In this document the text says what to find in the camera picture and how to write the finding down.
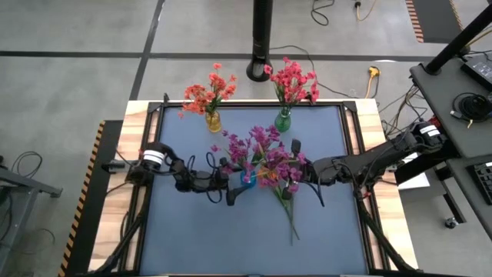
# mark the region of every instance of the wooden table frame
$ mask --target wooden table frame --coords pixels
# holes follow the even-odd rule
[[[158,107],[158,103],[150,104],[153,102],[159,101],[131,101],[128,103],[118,141],[118,151],[126,159],[138,159],[138,150],[144,146],[142,137],[145,132],[145,121],[149,107]],[[170,106],[177,106],[181,103],[181,101],[168,102]],[[226,105],[240,105],[241,103],[249,105],[253,103],[256,103],[256,105],[273,105],[274,103],[278,103],[278,101],[248,99],[227,101]],[[350,101],[343,99],[320,99],[318,103],[319,105],[336,105],[341,108],[341,111],[344,111],[341,112],[341,121],[342,126],[344,126],[344,140],[349,155],[359,154],[359,149],[370,149],[385,142],[376,102],[373,99],[354,99]],[[160,126],[158,124],[158,116],[151,117],[147,124],[150,126],[150,132],[148,133],[149,141],[153,141],[155,138],[158,138],[156,134],[160,134],[160,130],[156,131],[156,128]],[[124,179],[125,173],[112,175],[109,179],[108,189],[112,189],[116,185],[123,183]],[[394,176],[390,173],[385,174],[384,179],[394,182]],[[150,193],[145,193],[145,187],[138,189],[131,185],[124,185],[118,191],[106,197],[94,248],[91,252],[89,271],[97,269],[111,254],[120,240],[121,222],[126,217],[126,225],[128,225],[131,221],[130,219],[135,217],[141,208],[144,195],[150,195]],[[367,209],[373,213],[375,221],[381,224],[384,234],[398,253],[409,265],[417,268],[397,186],[379,182],[374,187],[372,195],[372,198],[366,199]],[[132,209],[133,212],[127,215],[130,203],[135,208]],[[139,261],[140,257],[138,253],[141,249],[139,251],[136,250],[143,245],[143,235],[141,235],[140,231],[131,240],[129,251],[125,255],[126,265],[123,263],[120,264],[118,267],[119,270],[139,269],[139,262],[134,264],[134,261]],[[367,248],[364,251],[368,268],[395,269],[391,261],[388,263],[386,255],[381,251],[381,247],[378,245],[371,230],[363,225],[361,231],[363,240],[368,242]]]

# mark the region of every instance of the blue table surface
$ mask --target blue table surface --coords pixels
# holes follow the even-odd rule
[[[161,141],[194,169],[211,171],[205,161],[213,144],[227,147],[220,133],[207,130],[203,116],[167,108]],[[271,125],[278,108],[221,108],[222,129],[249,136],[254,125]],[[286,145],[300,139],[301,151],[314,161],[346,155],[340,111],[334,106],[294,107]],[[218,160],[224,152],[215,154]],[[239,186],[239,174],[230,176]],[[232,207],[211,203],[206,194],[178,192],[172,177],[159,176],[151,195],[141,274],[367,274],[351,184],[323,187],[325,207],[302,185],[295,196],[294,237],[285,211],[269,189],[254,187]],[[218,193],[212,192],[212,198]]]

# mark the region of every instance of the keyboard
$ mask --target keyboard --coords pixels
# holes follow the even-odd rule
[[[467,167],[485,202],[492,205],[492,162]]]

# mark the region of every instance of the black floor line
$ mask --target black floor line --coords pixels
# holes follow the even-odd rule
[[[147,40],[145,41],[144,52],[142,54],[140,64],[138,65],[137,74],[135,74],[135,80],[133,81],[133,86],[131,87],[130,99],[137,100],[138,93],[140,92],[141,82],[144,79],[145,68],[147,68],[148,58],[151,53],[152,44],[154,43],[155,33],[159,25],[159,18],[161,17],[162,7],[164,6],[165,0],[158,0],[154,11],[154,17],[152,18],[151,27],[148,30]]]
[[[0,57],[38,58],[140,58],[139,52],[51,52],[51,51],[0,51]]]
[[[308,60],[304,54],[270,54],[271,59],[282,59],[289,57],[295,60]],[[352,62],[373,62],[389,60],[395,62],[427,62],[433,56],[400,56],[400,55],[309,55],[313,61],[352,61]],[[169,59],[251,59],[251,54],[247,53],[151,53],[150,58],[169,58]]]

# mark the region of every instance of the blue vase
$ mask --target blue vase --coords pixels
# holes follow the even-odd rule
[[[249,178],[249,182],[244,181],[244,176],[246,175],[246,171],[241,172],[241,185],[246,186],[248,188],[254,187],[256,185],[256,172],[251,172],[251,177]]]

